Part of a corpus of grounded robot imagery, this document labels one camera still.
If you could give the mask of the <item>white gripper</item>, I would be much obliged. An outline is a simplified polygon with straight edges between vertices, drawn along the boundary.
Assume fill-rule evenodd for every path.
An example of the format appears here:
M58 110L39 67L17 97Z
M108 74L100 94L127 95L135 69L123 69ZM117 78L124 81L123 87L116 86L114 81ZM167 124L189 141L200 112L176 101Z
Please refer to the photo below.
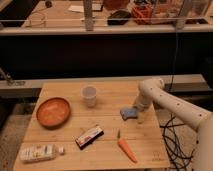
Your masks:
M142 112L150 107L152 100L142 95L138 95L133 103L133 106L139 111L137 123L142 124L147 117L146 112Z

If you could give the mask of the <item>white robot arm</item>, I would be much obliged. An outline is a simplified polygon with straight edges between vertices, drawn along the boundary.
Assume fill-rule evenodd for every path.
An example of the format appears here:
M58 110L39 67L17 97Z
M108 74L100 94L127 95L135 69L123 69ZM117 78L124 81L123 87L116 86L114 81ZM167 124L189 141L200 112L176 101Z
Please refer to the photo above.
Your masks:
M194 171L213 171L213 112L182 100L163 90L162 78L146 79L138 84L139 94L134 105L144 111L152 102L174 113L197 132L197 146L193 157Z

